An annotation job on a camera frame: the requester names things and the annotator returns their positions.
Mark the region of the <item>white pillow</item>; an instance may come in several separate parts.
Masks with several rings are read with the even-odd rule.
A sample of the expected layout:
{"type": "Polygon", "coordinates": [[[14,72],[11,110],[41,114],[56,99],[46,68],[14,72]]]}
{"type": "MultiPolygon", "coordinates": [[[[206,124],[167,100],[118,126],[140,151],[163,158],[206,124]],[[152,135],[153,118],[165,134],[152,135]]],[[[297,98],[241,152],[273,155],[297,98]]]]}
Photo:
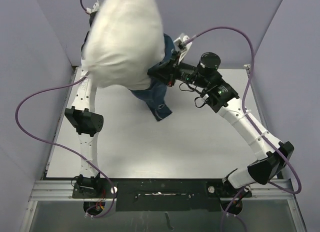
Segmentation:
{"type": "Polygon", "coordinates": [[[165,57],[164,29],[156,0],[104,0],[82,57],[99,88],[145,90],[147,72],[165,57]]]}

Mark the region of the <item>dark blue embroidered pillowcase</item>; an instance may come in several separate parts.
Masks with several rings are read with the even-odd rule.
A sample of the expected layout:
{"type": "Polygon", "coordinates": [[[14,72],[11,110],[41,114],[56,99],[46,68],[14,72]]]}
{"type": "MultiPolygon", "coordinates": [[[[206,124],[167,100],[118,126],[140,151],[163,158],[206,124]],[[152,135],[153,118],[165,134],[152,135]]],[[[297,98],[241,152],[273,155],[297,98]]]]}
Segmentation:
{"type": "MultiPolygon", "coordinates": [[[[161,62],[151,67],[148,71],[155,70],[159,65],[167,62],[171,56],[172,51],[175,50],[173,40],[167,34],[163,34],[164,37],[164,58],[161,62]]],[[[151,78],[151,83],[146,90],[131,90],[131,93],[138,99],[144,101],[149,110],[153,114],[156,121],[161,121],[167,118],[172,111],[165,104],[165,95],[167,92],[167,86],[155,78],[151,78]]]]}

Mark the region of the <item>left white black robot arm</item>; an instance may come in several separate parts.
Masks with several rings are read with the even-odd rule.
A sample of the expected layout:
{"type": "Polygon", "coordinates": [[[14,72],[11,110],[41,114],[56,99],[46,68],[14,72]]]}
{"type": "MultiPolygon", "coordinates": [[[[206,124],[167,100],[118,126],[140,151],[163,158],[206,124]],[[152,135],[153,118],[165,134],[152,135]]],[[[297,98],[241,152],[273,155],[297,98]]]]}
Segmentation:
{"type": "Polygon", "coordinates": [[[79,191],[90,197],[97,197],[102,190],[98,172],[97,142],[104,119],[102,115],[95,113],[97,88],[89,78],[84,63],[85,59],[81,58],[80,82],[77,85],[74,101],[70,108],[65,109],[64,115],[75,128],[80,143],[80,173],[75,184],[79,191]]]}

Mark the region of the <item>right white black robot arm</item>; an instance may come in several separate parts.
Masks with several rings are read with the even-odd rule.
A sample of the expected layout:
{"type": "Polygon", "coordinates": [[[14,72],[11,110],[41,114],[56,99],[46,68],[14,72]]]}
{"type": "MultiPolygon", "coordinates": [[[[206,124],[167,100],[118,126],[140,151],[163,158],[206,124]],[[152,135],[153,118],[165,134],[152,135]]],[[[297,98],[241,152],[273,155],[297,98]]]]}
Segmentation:
{"type": "Polygon", "coordinates": [[[218,72],[221,60],[212,52],[202,54],[197,66],[182,62],[182,54],[173,52],[167,62],[149,70],[148,75],[172,87],[176,80],[200,87],[198,93],[205,105],[225,119],[249,145],[256,161],[246,168],[236,169],[227,175],[223,192],[235,196],[241,187],[259,183],[267,184],[290,159],[294,147],[283,143],[256,120],[251,111],[242,107],[242,100],[235,89],[218,72]]]}

